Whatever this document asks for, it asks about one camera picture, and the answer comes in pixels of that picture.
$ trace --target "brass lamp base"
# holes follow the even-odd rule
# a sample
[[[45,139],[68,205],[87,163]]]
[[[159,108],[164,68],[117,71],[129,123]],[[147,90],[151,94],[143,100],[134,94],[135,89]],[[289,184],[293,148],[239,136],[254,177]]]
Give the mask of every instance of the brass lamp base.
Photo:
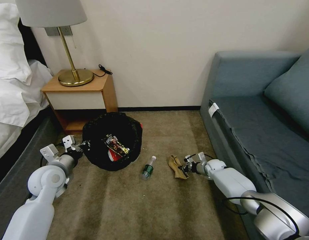
[[[87,69],[67,70],[59,76],[59,82],[63,86],[75,87],[91,82],[93,77],[93,72]]]

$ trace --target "lamp shade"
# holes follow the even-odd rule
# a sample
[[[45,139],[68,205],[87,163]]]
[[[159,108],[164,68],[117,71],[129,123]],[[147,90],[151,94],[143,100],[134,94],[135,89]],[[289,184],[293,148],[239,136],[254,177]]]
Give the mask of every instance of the lamp shade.
[[[80,0],[15,0],[23,25],[62,27],[87,20]]]

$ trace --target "nightstand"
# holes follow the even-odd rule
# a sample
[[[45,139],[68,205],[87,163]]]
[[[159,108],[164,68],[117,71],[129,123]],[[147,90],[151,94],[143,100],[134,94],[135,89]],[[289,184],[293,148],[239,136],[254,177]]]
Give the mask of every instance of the nightstand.
[[[41,91],[47,97],[53,112],[66,134],[80,134],[86,122],[105,112],[117,112],[112,75],[97,77],[85,85],[65,87],[59,83],[61,70]],[[101,70],[92,72],[102,76]]]

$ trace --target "black garbage bag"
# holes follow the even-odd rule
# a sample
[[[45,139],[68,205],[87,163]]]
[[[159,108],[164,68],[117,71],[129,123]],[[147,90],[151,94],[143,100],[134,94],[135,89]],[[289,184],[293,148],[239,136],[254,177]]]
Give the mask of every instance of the black garbage bag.
[[[109,148],[103,141],[108,134],[116,136],[120,143],[130,149],[119,161],[112,162],[109,158]],[[142,126],[125,113],[105,113],[84,125],[82,141],[90,143],[89,150],[83,150],[92,164],[108,171],[118,171],[138,158],[141,152]]]

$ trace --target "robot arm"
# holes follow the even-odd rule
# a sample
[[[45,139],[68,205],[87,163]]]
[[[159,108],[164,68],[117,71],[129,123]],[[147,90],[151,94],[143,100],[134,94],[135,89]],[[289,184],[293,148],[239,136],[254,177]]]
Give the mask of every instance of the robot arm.
[[[183,172],[192,171],[213,180],[221,192],[233,203],[256,215],[254,224],[265,239],[296,239],[309,232],[309,218],[274,193],[258,193],[253,183],[223,161],[207,161],[203,152],[195,163],[188,155]]]
[[[14,213],[3,240],[47,238],[54,216],[52,203],[66,190],[72,169],[83,155],[81,148],[75,146],[73,136],[66,136],[62,141],[66,152],[61,156],[53,144],[40,150],[48,165],[31,174],[28,189],[32,197]]]

